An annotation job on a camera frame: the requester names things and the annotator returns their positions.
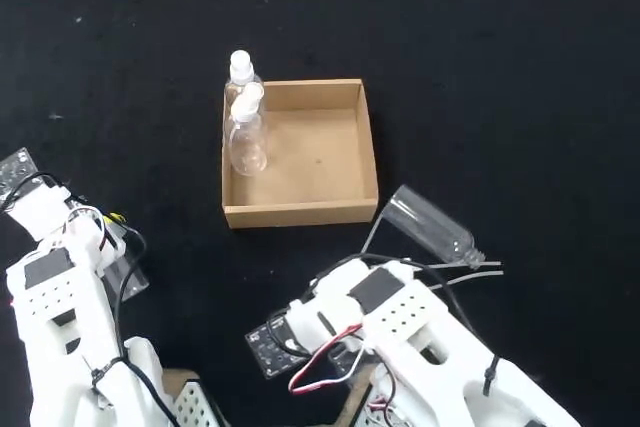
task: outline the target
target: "clear plastic bottle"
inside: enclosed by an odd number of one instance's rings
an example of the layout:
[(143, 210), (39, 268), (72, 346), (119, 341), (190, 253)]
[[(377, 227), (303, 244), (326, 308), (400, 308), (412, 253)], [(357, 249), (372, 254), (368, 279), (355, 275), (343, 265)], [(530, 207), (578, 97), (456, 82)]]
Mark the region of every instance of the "clear plastic bottle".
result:
[(225, 131), (231, 165), (241, 175), (253, 176), (267, 167), (267, 138), (260, 102), (264, 88), (249, 82), (231, 106)]
[(444, 262), (477, 268), (485, 260), (484, 254), (476, 248), (471, 232), (406, 185), (393, 194), (381, 217)]
[[(262, 79), (255, 73), (249, 53), (245, 50), (236, 50), (229, 59), (229, 80), (224, 87), (227, 105), (233, 105), (236, 97), (249, 82), (257, 82), (264, 87)], [(260, 102), (260, 115), (264, 113), (263, 104), (263, 101)]]

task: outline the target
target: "cardboard box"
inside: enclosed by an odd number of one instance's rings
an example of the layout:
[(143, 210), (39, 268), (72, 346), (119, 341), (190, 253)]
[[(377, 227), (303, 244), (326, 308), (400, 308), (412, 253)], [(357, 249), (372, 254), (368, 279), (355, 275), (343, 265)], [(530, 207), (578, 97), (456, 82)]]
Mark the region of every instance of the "cardboard box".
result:
[[(267, 82), (267, 168), (245, 177), (222, 146), (231, 228), (370, 222), (378, 181), (359, 79)], [(224, 118), (228, 116), (225, 102)]]

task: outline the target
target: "white spray nozzle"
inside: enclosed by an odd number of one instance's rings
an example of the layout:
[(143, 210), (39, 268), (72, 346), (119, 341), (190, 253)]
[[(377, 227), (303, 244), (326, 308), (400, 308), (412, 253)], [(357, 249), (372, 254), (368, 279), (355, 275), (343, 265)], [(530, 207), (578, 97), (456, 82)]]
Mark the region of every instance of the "white spray nozzle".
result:
[(236, 122), (249, 122), (258, 113), (264, 89), (257, 82), (249, 82), (231, 106), (231, 117)]
[(255, 77), (251, 56), (245, 50), (236, 50), (231, 54), (229, 63), (229, 77), (237, 85), (245, 85)]

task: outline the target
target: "electronic cable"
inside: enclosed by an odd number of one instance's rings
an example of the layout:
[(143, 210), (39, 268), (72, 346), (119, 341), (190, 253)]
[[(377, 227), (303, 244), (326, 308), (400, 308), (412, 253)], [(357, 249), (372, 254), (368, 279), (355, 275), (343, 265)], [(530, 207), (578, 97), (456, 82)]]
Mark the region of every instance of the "electronic cable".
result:
[[(276, 310), (274, 313), (272, 313), (268, 318), (267, 321), (265, 323), (265, 326), (267, 328), (267, 334), (269, 335), (269, 337), (271, 338), (271, 340), (273, 340), (273, 343), (276, 344), (278, 346), (278, 348), (284, 352), (286, 352), (289, 355), (293, 355), (294, 357), (302, 357), (303, 359), (308, 359), (311, 358), (311, 354), (309, 352), (307, 352), (306, 350), (298, 350), (298, 349), (292, 349), (289, 346), (287, 346), (281, 339), (280, 337), (278, 337), (278, 335), (274, 332), (273, 330), (273, 322), (278, 318), (278, 317), (284, 317), (284, 315), (287, 313), (287, 309), (279, 309)], [(293, 338), (292, 339), (298, 346), (302, 347), (302, 345), (300, 345), (300, 343)]]
[[(474, 272), (473, 274), (463, 275), (461, 277), (456, 277), (455, 279), (447, 280), (447, 284), (455, 285), (461, 282), (466, 282), (467, 280), (473, 279), (481, 279), (484, 277), (498, 277), (504, 275), (504, 270), (488, 270), (486, 272)], [(429, 289), (438, 290), (442, 288), (442, 284), (430, 285)]]
[(31, 182), (33, 179), (38, 179), (40, 177), (46, 177), (55, 185), (62, 187), (64, 184), (62, 181), (56, 177), (55, 175), (39, 170), (38, 172), (33, 172), (32, 174), (27, 175), (24, 179), (22, 179), (18, 184), (11, 189), (11, 192), (7, 194), (7, 197), (4, 199), (2, 204), (0, 204), (0, 213), (5, 212), (7, 208), (11, 205), (14, 200), (14, 197), (18, 195), (20, 189), (22, 189), (25, 185)]

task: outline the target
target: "black cloth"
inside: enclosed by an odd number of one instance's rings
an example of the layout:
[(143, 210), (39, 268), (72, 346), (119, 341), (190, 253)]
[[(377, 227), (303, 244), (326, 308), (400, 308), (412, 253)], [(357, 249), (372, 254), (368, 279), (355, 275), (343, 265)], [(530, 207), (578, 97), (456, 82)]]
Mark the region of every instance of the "black cloth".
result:
[[(124, 335), (197, 371), (232, 424), (335, 418), (346, 389), (291, 397), (243, 335), (369, 230), (227, 228), (238, 47), (267, 80), (362, 77), (380, 204), (407, 183), (505, 263), (455, 287), (483, 339), (585, 426), (637, 412), (637, 0), (0, 0), (0, 18), (1, 155), (28, 147), (146, 235), (151, 286)], [(0, 232), (4, 266), (33, 246), (7, 216)], [(383, 228), (372, 250), (411, 247)], [(28, 371), (0, 289), (0, 412), (22, 426)]]

